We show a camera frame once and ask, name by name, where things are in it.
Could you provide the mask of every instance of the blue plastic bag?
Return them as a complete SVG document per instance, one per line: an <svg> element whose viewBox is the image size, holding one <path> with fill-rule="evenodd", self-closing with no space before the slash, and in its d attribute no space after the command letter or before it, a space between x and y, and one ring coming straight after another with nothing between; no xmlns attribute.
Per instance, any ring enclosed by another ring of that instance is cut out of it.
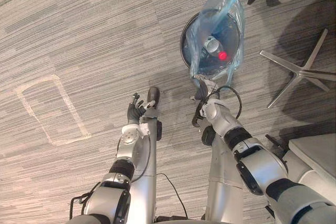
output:
<svg viewBox="0 0 336 224"><path fill-rule="evenodd" d="M244 27L244 10L239 0L208 0L205 3L198 18L186 32L187 51L191 55L190 76L197 85L198 74L212 80L227 74L226 84L230 85L233 72L244 56ZM202 60L204 43L210 36L221 39L232 52L227 61L214 59L209 64L208 59Z"/></svg>

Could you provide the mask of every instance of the cable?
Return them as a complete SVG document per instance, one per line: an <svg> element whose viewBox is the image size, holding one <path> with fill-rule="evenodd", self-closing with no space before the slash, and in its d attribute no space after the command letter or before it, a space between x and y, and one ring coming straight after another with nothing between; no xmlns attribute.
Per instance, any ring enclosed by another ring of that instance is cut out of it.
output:
<svg viewBox="0 0 336 224"><path fill-rule="evenodd" d="M81 215L84 214L84 209L85 206L89 200L89 198L91 197L91 195L93 194L93 191L95 190L95 188L100 184L100 182L97 182L95 184L95 186L91 189L91 191L89 191L88 193L82 194L81 196L77 196L71 199L70 201L70 213L69 213L69 220L72 219L72 212L73 212L73 203L75 202L76 199L79 199L79 203L83 204L82 209L81 209Z"/></svg>
<svg viewBox="0 0 336 224"><path fill-rule="evenodd" d="M147 134L147 136L148 136L148 139L149 139L149 151L148 151L147 163L146 163L146 166L145 166L144 170L143 170L142 173L140 174L140 176L137 177L136 179L132 180L132 183L138 181L138 180L145 174L145 172L146 172L146 170L147 170L147 167L148 167L149 159L150 159L150 157L151 157L151 145L152 145L152 144L151 144L151 138L149 137L149 134Z"/></svg>
<svg viewBox="0 0 336 224"><path fill-rule="evenodd" d="M241 110L242 110L242 108L243 108L243 104L242 104L242 100L241 100L241 98L240 98L240 95L238 94L238 92L237 92L234 88L232 88L232 87L230 87L230 86L227 86L227 85L224 85L224 86L219 87L214 93L218 93L218 95L219 95L220 90L223 89L223 88L230 89L232 92L234 92L234 94L235 94L235 95L237 96L237 98L238 98L238 101L239 101L239 111L238 111L238 113L237 113L237 115L236 115L236 119L238 119L238 118L240 117Z"/></svg>
<svg viewBox="0 0 336 224"><path fill-rule="evenodd" d="M168 182L172 185L172 187L173 187L174 190L175 190L176 196L178 197L178 200L181 202L181 205L182 205L182 207L183 207L185 216L186 216L187 219L189 219L189 218L188 218L188 214L187 214L187 210L185 210L184 204L183 204L183 202L182 202L182 200L181 200L181 198L180 198L180 196L179 196L179 194L178 194L178 192L177 192L177 190L176 190L174 184L170 181L170 179L168 178L168 176L165 175L164 173L158 173L157 175L163 175L163 176L165 176L166 179L168 180Z"/></svg>
<svg viewBox="0 0 336 224"><path fill-rule="evenodd" d="M193 117L193 119L192 119L192 124L193 124L194 127L199 127L199 124L197 123L197 120L198 120L198 119L203 119L203 118L204 118L203 116L201 116L201 114L200 114L200 112L199 112L199 111L201 110L201 108L203 107L203 105L206 104L206 103L208 102L209 98L210 98L212 95L214 95L214 94L217 93L218 96L219 96L219 92L220 92L220 90L223 89L223 88L228 88L228 89L232 90L232 91L234 92L234 94L237 96L238 101L239 101L239 111L238 111L238 113L237 113L237 115L236 115L236 119L238 119L238 118L240 117L241 110L242 110L242 108L243 108L242 100L241 100L241 98L240 98L240 95L238 94L238 92L237 92L234 88L232 88L232 87L230 87L230 86L227 86L227 85L224 85L224 86L219 87L216 91L213 91L213 90L212 90L211 93L210 93L206 98L202 99L202 100L199 102L199 104L198 104L198 106L197 106L197 108L196 108L196 111L195 111L195 115L194 115L194 117Z"/></svg>

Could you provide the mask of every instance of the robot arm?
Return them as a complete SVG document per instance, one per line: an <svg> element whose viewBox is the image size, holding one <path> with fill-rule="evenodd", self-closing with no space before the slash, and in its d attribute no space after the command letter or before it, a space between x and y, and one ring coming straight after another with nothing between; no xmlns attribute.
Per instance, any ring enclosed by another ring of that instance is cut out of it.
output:
<svg viewBox="0 0 336 224"><path fill-rule="evenodd" d="M246 186L267 197L282 224L336 223L333 203L289 180L284 163L243 128L223 101L210 99L201 113L233 152Z"/></svg>
<svg viewBox="0 0 336 224"><path fill-rule="evenodd" d="M140 117L155 101L142 106L137 104L139 95L133 95L127 117L128 125L122 128L122 136L118 144L117 159L114 161L97 189L88 200L85 215L71 219L67 224L125 224L131 202L129 193L134 171L140 157L139 148L142 139L150 134L148 124L140 124Z"/></svg>

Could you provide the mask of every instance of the gray robot arm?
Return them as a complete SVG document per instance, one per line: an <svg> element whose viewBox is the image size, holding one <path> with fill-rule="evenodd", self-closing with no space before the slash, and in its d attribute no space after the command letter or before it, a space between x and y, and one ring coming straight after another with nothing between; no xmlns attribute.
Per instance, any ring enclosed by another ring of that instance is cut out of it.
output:
<svg viewBox="0 0 336 224"><path fill-rule="evenodd" d="M138 165L143 146L141 141L149 135L147 124L140 124L140 117L155 104L137 104L139 95L133 96L128 109L128 125L122 128L118 144L117 159L103 177L97 189L88 200L85 215L74 217L67 224L125 224L131 203L130 188L134 171Z"/></svg>
<svg viewBox="0 0 336 224"><path fill-rule="evenodd" d="M282 224L336 223L333 203L289 180L284 163L243 128L223 101L210 99L202 113L233 152L246 186L267 197Z"/></svg>

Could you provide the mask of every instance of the gray carpet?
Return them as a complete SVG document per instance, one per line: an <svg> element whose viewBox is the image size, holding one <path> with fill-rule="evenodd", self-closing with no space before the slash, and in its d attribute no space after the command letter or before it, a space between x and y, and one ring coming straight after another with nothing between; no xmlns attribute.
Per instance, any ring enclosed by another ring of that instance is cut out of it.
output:
<svg viewBox="0 0 336 224"><path fill-rule="evenodd" d="M196 87L179 39L205 1L0 0L1 224L66 222L71 197L110 168L130 96L145 98L153 85L161 89L163 123L157 171L176 185L191 218L203 215L211 149L191 125L195 104L188 98ZM241 2L245 60L233 87L243 100L242 124L268 147L265 134L287 141L334 131L335 84L325 82L326 93L303 81L267 109L291 76L258 53L302 65L326 27L313 69L335 72L335 0ZM40 83L53 74L58 81ZM228 93L225 100L236 113L236 98ZM156 214L182 216L168 182L158 177L157 184ZM265 205L245 190L244 223L273 223Z"/></svg>

